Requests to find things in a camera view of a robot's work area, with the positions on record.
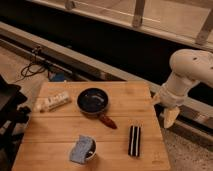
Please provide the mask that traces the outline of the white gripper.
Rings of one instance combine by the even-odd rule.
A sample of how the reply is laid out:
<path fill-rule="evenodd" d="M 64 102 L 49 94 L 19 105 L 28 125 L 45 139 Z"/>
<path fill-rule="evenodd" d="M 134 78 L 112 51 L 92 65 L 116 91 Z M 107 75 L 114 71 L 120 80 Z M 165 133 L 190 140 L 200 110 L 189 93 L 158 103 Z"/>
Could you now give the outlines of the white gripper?
<path fill-rule="evenodd" d="M 164 127 L 170 128 L 177 116 L 180 113 L 180 109 L 177 106 L 181 106 L 187 97 L 186 94 L 177 95 L 176 93 L 171 92 L 166 84 L 163 84 L 159 91 L 153 96 L 153 104 L 161 104 L 166 107 L 164 109 Z"/>

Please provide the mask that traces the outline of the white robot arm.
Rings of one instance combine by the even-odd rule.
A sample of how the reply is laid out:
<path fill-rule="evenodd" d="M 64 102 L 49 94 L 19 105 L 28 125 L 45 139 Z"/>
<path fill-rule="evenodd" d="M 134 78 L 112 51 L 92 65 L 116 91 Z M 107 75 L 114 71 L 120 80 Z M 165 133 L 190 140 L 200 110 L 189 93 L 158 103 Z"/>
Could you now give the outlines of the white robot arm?
<path fill-rule="evenodd" d="M 171 74 L 153 97 L 153 104 L 164 107 L 164 127 L 171 127 L 189 91 L 199 83 L 213 88 L 213 53 L 180 49 L 170 57 Z"/>

